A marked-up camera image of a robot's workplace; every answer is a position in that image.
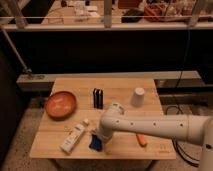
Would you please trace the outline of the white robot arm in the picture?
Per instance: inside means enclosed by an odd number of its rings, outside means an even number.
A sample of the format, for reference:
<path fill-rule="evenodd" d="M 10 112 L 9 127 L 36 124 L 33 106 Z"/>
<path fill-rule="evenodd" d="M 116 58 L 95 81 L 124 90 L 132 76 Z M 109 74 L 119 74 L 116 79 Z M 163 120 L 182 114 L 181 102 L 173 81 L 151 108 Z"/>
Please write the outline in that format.
<path fill-rule="evenodd" d="M 186 141 L 200 145 L 198 171 L 213 169 L 213 117 L 196 115 L 127 116 L 119 103 L 112 103 L 96 128 L 98 138 L 107 143 L 115 131 Z"/>

